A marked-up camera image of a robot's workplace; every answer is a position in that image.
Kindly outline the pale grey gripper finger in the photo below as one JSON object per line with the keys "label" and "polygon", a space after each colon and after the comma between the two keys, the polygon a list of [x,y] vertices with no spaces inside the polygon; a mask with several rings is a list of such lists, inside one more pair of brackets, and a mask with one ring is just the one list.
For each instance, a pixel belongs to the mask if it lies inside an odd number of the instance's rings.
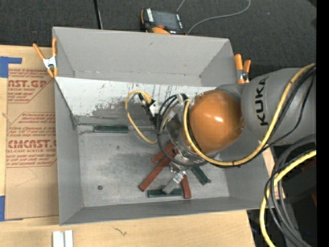
{"label": "pale grey gripper finger", "polygon": [[162,189],[165,194],[170,194],[177,185],[180,185],[187,173],[183,171],[176,172],[168,184]]}

